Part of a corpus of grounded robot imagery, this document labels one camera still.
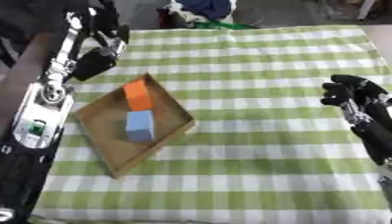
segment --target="gingham tablecloth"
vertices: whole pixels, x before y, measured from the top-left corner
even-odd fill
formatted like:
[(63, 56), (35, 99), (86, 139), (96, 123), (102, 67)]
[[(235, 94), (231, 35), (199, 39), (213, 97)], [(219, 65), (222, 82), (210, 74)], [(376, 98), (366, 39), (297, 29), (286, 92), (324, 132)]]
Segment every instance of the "gingham tablecloth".
[(319, 103), (331, 74), (392, 90), (386, 62), (357, 26), (132, 31), (117, 67), (74, 85), (74, 109), (146, 72), (196, 126), (114, 180), (70, 119), (35, 214), (84, 223), (387, 222), (360, 140), (339, 109)]

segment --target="blue cloth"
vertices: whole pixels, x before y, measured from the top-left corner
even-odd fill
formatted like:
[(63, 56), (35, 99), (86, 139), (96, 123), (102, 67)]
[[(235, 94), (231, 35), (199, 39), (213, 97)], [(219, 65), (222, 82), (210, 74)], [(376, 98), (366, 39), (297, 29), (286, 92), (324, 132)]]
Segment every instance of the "blue cloth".
[(151, 110), (132, 111), (127, 114), (127, 137), (133, 142), (151, 141), (154, 138), (154, 120)]
[(183, 11), (205, 16), (209, 20), (225, 18), (231, 12), (229, 0), (177, 0), (184, 5)]

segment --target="cardboard box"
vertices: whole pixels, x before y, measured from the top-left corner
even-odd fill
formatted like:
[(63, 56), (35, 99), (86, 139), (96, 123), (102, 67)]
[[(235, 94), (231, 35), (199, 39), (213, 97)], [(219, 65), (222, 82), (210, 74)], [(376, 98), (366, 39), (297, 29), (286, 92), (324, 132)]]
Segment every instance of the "cardboard box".
[(154, 101), (154, 141), (133, 143), (127, 139), (125, 125), (130, 109), (123, 87), (105, 94), (74, 113), (116, 179), (161, 148), (168, 139), (186, 132), (194, 125), (192, 116), (151, 76), (142, 75), (135, 81), (138, 79), (145, 80)]

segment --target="cloth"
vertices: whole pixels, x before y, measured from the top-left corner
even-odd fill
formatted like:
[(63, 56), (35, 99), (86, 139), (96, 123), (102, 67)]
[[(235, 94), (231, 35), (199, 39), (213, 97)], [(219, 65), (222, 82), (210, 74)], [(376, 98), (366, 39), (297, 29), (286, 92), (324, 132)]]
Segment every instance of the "cloth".
[(388, 223), (361, 140), (340, 109), (319, 102), (331, 74), (392, 89), (390, 69), (357, 26), (132, 31), (118, 66), (75, 82), (73, 109), (146, 72), (196, 126), (115, 180), (70, 117), (36, 215), (80, 223)]
[(178, 0), (184, 11), (202, 15), (210, 20), (225, 18), (231, 12), (230, 0)]

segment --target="wooden block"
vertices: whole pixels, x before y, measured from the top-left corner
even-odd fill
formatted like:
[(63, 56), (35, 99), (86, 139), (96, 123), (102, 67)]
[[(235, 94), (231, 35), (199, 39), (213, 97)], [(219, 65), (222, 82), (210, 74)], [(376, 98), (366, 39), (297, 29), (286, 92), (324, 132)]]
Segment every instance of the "wooden block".
[(131, 110), (139, 111), (152, 109), (152, 102), (143, 79), (132, 81), (123, 85), (122, 88)]
[(127, 114), (127, 137), (133, 142), (147, 142), (154, 139), (154, 120), (151, 110), (131, 111)]

